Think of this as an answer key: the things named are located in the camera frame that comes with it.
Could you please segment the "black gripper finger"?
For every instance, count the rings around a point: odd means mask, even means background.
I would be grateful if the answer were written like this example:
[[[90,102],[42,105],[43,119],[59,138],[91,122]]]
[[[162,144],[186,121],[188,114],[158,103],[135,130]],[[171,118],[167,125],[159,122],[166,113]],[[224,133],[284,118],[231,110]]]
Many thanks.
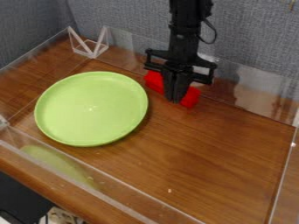
[[[172,71],[168,69],[163,70],[163,93],[164,97],[170,102],[175,102],[175,94],[174,94],[174,88],[175,88],[175,82],[176,82],[176,76]]]
[[[180,102],[187,94],[188,87],[192,83],[192,76],[188,73],[178,73],[175,84],[175,101]]]

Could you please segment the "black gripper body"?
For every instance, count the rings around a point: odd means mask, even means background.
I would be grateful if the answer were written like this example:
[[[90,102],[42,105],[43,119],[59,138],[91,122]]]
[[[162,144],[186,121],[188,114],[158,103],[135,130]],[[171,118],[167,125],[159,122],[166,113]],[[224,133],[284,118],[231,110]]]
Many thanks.
[[[186,74],[191,81],[210,85],[218,65],[198,55],[202,42],[200,27],[178,27],[170,25],[171,37],[167,50],[147,49],[144,68],[151,71],[170,71]]]

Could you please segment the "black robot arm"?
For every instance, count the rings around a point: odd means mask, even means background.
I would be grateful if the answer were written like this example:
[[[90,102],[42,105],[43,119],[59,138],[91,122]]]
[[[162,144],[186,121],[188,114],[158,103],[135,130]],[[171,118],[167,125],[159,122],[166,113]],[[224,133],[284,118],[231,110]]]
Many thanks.
[[[170,0],[172,19],[168,24],[171,30],[168,49],[148,48],[144,51],[147,54],[144,68],[162,74],[163,94],[174,103],[182,101],[194,82],[211,85],[214,81],[218,65],[198,55],[199,43],[207,43],[202,38],[202,24],[216,32],[207,19],[211,16],[212,6],[211,0]]]

